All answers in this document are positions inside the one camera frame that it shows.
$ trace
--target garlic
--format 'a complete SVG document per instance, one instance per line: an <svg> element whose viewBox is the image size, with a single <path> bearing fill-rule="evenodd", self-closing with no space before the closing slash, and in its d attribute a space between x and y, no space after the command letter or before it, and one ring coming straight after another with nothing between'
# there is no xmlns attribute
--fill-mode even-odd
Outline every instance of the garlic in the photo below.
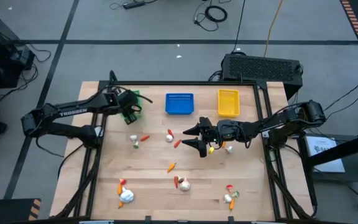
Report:
<svg viewBox="0 0 358 224"><path fill-rule="evenodd" d="M136 134L133 134L133 135L129 136L129 138L131 139L131 141L133 143L135 143L137 141L137 135Z"/></svg>
<svg viewBox="0 0 358 224"><path fill-rule="evenodd" d="M123 187L122 194L119 196L119 200L124 203L129 203L134 200L134 193L132 193L131 190L127 190L125 187Z"/></svg>
<svg viewBox="0 0 358 224"><path fill-rule="evenodd" d="M228 154L232 154L233 153L233 146L226 147L225 150L226 150L226 152Z"/></svg>
<svg viewBox="0 0 358 224"><path fill-rule="evenodd" d="M229 194L224 195L223 199L224 199L224 203L230 203L232 200Z"/></svg>
<svg viewBox="0 0 358 224"><path fill-rule="evenodd" d="M173 141L172 135L168 134L167 137L165 137L165 140L166 140L167 142L172 142L172 141Z"/></svg>
<svg viewBox="0 0 358 224"><path fill-rule="evenodd" d="M180 183L179 189L182 190L182 191L188 191L188 190L190 190L190 183L187 181L187 178L186 178L186 177L185 177L185 179L183 180L183 182Z"/></svg>

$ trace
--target yellow basket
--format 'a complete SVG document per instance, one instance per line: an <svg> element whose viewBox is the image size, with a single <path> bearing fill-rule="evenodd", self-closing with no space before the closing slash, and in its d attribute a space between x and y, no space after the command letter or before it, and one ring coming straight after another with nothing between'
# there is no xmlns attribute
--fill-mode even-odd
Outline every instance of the yellow basket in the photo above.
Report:
<svg viewBox="0 0 358 224"><path fill-rule="evenodd" d="M240 96L237 90L218 91L218 114L226 117L240 115Z"/></svg>

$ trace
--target floor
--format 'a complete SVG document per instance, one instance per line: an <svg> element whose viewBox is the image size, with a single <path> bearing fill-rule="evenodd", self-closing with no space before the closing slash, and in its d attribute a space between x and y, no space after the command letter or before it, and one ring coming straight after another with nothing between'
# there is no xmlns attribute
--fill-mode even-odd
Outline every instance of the floor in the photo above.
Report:
<svg viewBox="0 0 358 224"><path fill-rule="evenodd" d="M216 32L206 32L192 21L200 0L159 0L127 11L111 10L113 2L0 0L0 18L22 40L52 52L48 61L36 63L36 81L0 103L0 120L8 125L0 136L0 198L41 198L41 218L49 215L62 160L40 151L34 142L28 152L22 150L20 117L37 104L76 100L81 82L107 80L112 69L119 80L205 81L232 50L242 7L242 1L223 4L227 21ZM246 1L238 49L263 56L278 4L279 0ZM203 25L214 27L207 21ZM305 68L299 101L313 99L327 106L358 83L358 37L339 0L284 0L270 39L274 41L268 57L299 60ZM357 97L358 90L332 111ZM332 116L320 130L358 134L358 102ZM66 142L53 136L40 140L59 154ZM358 190L358 183L353 186ZM358 198L345 186L316 182L315 187L319 219L358 223Z"/></svg>

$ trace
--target red pepper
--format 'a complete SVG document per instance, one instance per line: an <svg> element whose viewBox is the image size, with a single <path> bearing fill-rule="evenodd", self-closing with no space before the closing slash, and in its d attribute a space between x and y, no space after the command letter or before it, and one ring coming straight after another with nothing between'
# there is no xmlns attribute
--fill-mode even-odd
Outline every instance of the red pepper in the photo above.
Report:
<svg viewBox="0 0 358 224"><path fill-rule="evenodd" d="M173 147L178 147L180 142L181 142L181 140L177 141L177 142L173 145Z"/></svg>
<svg viewBox="0 0 358 224"><path fill-rule="evenodd" d="M178 177L178 176L175 176L175 177L173 178L173 182L175 183L175 187L178 188L179 177Z"/></svg>
<svg viewBox="0 0 358 224"><path fill-rule="evenodd" d="M172 133L171 129L168 129L168 134L172 135L172 137L173 137L173 133Z"/></svg>
<svg viewBox="0 0 358 224"><path fill-rule="evenodd" d="M148 139L150 136L144 136L140 139L140 141L145 141L146 139Z"/></svg>

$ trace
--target plastic basket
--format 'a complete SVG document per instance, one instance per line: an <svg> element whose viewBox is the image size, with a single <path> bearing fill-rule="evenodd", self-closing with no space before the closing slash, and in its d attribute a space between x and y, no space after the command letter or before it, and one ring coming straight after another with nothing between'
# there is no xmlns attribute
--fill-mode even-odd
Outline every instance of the plastic basket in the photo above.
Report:
<svg viewBox="0 0 358 224"><path fill-rule="evenodd" d="M225 117L240 115L240 97L237 90L219 90L218 114Z"/></svg>
<svg viewBox="0 0 358 224"><path fill-rule="evenodd" d="M168 114L191 114L194 112L192 93L167 93L165 111Z"/></svg>

